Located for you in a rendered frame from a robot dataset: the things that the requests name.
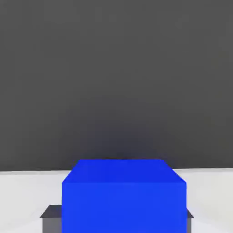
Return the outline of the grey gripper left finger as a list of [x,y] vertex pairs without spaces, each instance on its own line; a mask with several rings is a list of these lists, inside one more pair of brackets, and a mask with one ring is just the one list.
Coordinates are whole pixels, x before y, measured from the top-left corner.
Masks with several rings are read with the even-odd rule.
[[61,233],[61,205],[47,204],[33,210],[29,233]]

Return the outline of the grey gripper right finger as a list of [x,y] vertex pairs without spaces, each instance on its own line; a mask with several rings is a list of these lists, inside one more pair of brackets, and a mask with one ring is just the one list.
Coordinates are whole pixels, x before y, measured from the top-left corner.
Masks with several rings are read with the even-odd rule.
[[187,209],[187,233],[205,233],[202,217]]

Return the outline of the small blue cube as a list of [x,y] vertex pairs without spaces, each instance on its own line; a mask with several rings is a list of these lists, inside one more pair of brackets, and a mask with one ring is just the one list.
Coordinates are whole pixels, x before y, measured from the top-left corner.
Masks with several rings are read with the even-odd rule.
[[187,233],[186,182],[162,160],[80,160],[61,209],[62,233]]

